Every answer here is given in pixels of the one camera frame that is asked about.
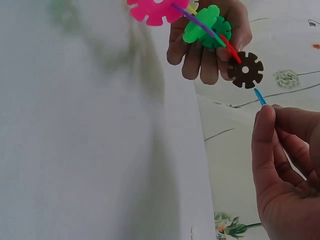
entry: gear hole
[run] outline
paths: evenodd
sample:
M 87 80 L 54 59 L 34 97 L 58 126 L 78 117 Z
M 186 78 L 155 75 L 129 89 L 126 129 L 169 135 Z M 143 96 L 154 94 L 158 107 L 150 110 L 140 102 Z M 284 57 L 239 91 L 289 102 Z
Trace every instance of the gear hole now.
M 247 66 L 243 66 L 241 70 L 244 74 L 247 74 L 249 72 L 249 68 Z

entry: purple plastic stick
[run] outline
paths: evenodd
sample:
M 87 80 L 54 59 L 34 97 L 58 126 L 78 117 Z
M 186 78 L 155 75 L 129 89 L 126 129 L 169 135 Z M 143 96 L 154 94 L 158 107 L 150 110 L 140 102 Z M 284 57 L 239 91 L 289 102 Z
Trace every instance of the purple plastic stick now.
M 180 13 L 185 15 L 190 21 L 194 22 L 197 24 L 199 27 L 201 27 L 206 33 L 208 33 L 211 37 L 217 39 L 223 47 L 226 47 L 227 45 L 218 37 L 218 35 L 215 34 L 212 29 L 208 28 L 206 25 L 204 25 L 202 22 L 200 22 L 198 19 L 196 19 L 194 16 L 192 16 L 190 13 L 188 13 L 186 10 L 184 10 L 182 7 L 179 7 L 175 3 L 171 3 L 172 7 L 177 9 Z

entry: hand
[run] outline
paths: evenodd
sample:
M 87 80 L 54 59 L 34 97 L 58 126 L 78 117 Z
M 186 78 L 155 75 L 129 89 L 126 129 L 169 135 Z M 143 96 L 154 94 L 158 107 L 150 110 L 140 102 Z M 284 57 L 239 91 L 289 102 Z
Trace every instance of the hand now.
M 229 42 L 238 52 L 242 51 L 252 39 L 247 8 L 239 0 L 199 0 L 197 11 L 210 5 L 217 5 L 220 8 L 220 15 L 230 22 L 232 36 Z M 230 52 L 223 47 L 217 50 L 209 49 L 203 47 L 200 42 L 185 43 L 182 35 L 188 22 L 187 18 L 181 17 L 171 24 L 167 51 L 168 62 L 178 65 L 185 55 L 182 67 L 184 78 L 196 79 L 201 69 L 200 78 L 205 84 L 213 85 L 218 81 L 218 70 L 225 80 L 230 80 L 227 74 L 227 63 L 231 58 Z
M 262 107 L 252 135 L 252 171 L 270 239 L 320 239 L 320 113 Z

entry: blue plastic stick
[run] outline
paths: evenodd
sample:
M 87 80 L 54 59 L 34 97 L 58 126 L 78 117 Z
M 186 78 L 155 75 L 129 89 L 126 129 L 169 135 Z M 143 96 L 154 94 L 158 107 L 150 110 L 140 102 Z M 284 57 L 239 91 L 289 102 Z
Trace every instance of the blue plastic stick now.
M 261 103 L 261 105 L 262 106 L 267 105 L 267 102 L 264 99 L 264 97 L 262 96 L 261 92 L 256 88 L 254 88 L 253 90 L 254 90 L 254 93 L 255 93 L 256 97 L 258 98 L 259 102 Z

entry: pink gear piece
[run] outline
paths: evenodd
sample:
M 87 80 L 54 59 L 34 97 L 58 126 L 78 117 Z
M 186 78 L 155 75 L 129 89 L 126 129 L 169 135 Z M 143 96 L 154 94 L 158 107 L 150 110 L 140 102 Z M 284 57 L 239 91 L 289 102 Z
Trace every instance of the pink gear piece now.
M 176 10 L 171 4 L 176 4 L 179 7 L 186 9 L 189 0 L 163 0 L 155 2 L 154 0 L 127 0 L 128 5 L 136 5 L 130 9 L 130 13 L 134 19 L 142 22 L 146 16 L 146 24 L 148 26 L 161 26 L 164 24 L 162 18 L 166 17 L 168 23 L 173 23 L 178 20 L 182 14 Z

